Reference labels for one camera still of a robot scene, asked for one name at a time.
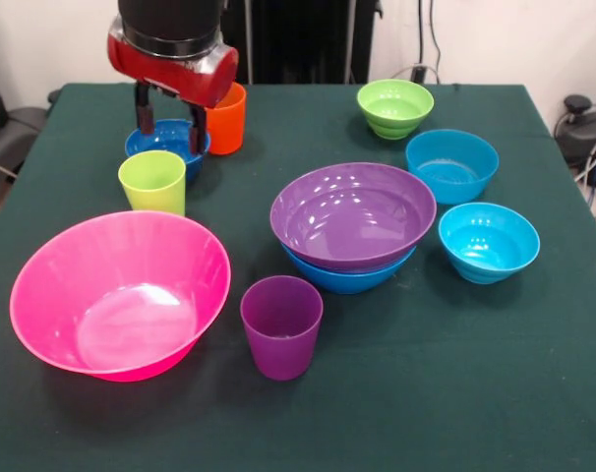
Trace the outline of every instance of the yellow-green cup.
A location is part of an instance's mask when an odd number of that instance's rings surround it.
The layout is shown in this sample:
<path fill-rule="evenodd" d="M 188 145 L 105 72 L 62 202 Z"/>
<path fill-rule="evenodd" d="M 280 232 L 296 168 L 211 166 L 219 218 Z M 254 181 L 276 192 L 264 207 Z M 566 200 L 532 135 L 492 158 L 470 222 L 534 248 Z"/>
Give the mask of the yellow-green cup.
<path fill-rule="evenodd" d="M 154 209 L 184 216 L 184 160 L 167 150 L 147 150 L 126 159 L 119 181 L 132 209 Z"/>

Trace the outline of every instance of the green tablecloth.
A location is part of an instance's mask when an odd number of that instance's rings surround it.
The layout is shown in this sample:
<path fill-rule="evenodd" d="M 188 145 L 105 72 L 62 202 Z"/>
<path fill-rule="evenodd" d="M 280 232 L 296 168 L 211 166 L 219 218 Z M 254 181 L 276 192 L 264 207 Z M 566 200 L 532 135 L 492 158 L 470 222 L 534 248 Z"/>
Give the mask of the green tablecloth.
<path fill-rule="evenodd" d="M 0 215 L 0 472 L 596 471 L 596 223 L 522 87 L 432 88 L 422 129 L 463 129 L 497 148 L 484 200 L 533 222 L 538 260 L 476 286 L 449 266 L 434 226 L 385 285 L 325 294 L 303 378 L 257 372 L 239 299 L 261 277 L 296 273 L 268 227 L 274 196 L 326 164 L 404 165 L 405 142 L 373 136 L 355 92 L 249 88 L 243 149 L 208 158 L 187 198 L 230 254 L 225 309 L 178 367 L 117 384 L 45 366 L 8 320 L 14 278 L 42 243 L 127 209 L 116 169 L 132 88 L 64 89 Z M 186 116 L 175 100 L 155 108 Z"/>

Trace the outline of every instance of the blue bowl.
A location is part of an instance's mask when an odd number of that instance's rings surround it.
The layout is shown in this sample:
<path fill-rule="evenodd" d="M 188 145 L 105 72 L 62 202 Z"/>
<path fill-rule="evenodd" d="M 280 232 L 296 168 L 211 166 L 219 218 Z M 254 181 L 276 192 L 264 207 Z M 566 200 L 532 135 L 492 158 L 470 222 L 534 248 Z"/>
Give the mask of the blue bowl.
<path fill-rule="evenodd" d="M 541 249 L 527 219 L 493 204 L 453 207 L 441 218 L 438 233 L 455 269 L 473 283 L 504 280 L 529 266 Z"/>
<path fill-rule="evenodd" d="M 145 150 L 169 150 L 178 154 L 187 165 L 187 182 L 191 182 L 202 170 L 202 159 L 209 152 L 210 134 L 203 153 L 189 151 L 189 129 L 192 123 L 187 120 L 158 120 L 153 134 L 144 135 L 140 129 L 134 130 L 125 142 L 128 157 Z"/>
<path fill-rule="evenodd" d="M 307 277 L 308 280 L 329 292 L 342 295 L 364 292 L 385 282 L 400 269 L 416 249 L 415 247 L 412 248 L 402 259 L 380 270 L 365 273 L 340 273 L 306 263 L 292 253 L 284 244 L 282 247 L 289 255 L 291 262 L 294 263 L 300 273 Z"/>
<path fill-rule="evenodd" d="M 407 168 L 432 189 L 436 202 L 455 205 L 479 197 L 499 168 L 499 155 L 481 138 L 455 130 L 422 133 L 405 149 Z"/>

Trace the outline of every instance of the purple bowl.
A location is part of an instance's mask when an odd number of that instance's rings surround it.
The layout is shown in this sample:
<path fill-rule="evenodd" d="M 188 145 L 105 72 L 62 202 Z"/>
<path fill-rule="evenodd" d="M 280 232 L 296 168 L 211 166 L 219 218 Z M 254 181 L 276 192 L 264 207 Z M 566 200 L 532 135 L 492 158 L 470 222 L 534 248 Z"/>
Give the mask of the purple bowl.
<path fill-rule="evenodd" d="M 314 170 L 285 187 L 271 206 L 271 229 L 314 266 L 370 270 L 418 244 L 436 217 L 429 187 L 409 172 L 370 162 Z"/>

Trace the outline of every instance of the plastic cup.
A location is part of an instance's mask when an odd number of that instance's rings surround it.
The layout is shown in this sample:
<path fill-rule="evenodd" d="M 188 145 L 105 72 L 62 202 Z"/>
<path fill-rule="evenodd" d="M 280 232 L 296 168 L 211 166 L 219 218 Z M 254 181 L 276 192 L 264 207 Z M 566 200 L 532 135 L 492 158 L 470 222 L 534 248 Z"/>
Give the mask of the plastic cup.
<path fill-rule="evenodd" d="M 147 150 L 126 159 L 119 181 L 132 209 L 153 209 L 184 216 L 184 160 L 166 150 Z"/>
<path fill-rule="evenodd" d="M 246 128 L 246 90 L 233 82 L 230 90 L 215 108 L 207 108 L 210 153 L 226 155 L 243 145 Z"/>
<path fill-rule="evenodd" d="M 324 304 L 302 278 L 277 275 L 258 281 L 241 299 L 241 318 L 261 373 L 290 381 L 309 368 Z"/>

